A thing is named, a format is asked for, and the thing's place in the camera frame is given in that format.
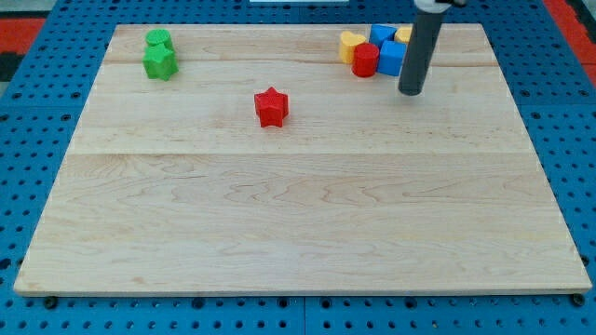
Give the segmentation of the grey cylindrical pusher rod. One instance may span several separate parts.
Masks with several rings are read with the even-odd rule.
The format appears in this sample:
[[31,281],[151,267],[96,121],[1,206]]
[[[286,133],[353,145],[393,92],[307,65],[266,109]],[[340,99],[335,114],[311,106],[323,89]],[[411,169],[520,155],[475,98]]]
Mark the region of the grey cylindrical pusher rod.
[[408,96],[419,95],[438,41],[447,1],[415,0],[416,15],[399,80],[399,91]]

